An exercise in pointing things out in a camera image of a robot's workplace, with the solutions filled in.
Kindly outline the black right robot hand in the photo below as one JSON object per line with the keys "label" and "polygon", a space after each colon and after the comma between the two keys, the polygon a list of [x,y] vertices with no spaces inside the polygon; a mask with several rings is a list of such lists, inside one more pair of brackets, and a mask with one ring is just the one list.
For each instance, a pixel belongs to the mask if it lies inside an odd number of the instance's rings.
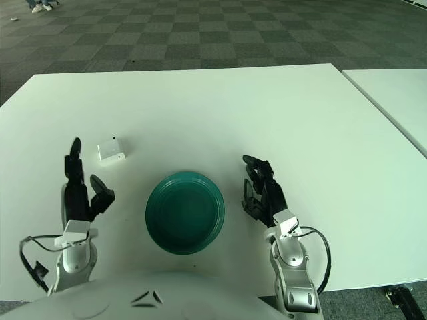
{"label": "black right robot hand", "polygon": [[266,227],[273,227],[273,216],[288,208],[282,188],[274,179],[268,161],[242,156],[249,179],[244,179],[243,210]]}

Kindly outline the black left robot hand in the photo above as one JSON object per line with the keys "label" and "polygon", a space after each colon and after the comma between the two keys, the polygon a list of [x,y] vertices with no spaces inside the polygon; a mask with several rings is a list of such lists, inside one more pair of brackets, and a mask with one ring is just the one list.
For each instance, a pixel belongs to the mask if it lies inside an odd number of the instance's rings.
{"label": "black left robot hand", "polygon": [[115,201],[114,190],[109,189],[96,175],[91,175],[89,179],[95,191],[94,197],[89,200],[80,153],[81,139],[76,137],[69,154],[64,157],[64,171],[67,178],[61,196],[61,219],[64,227],[70,220],[93,222]]}

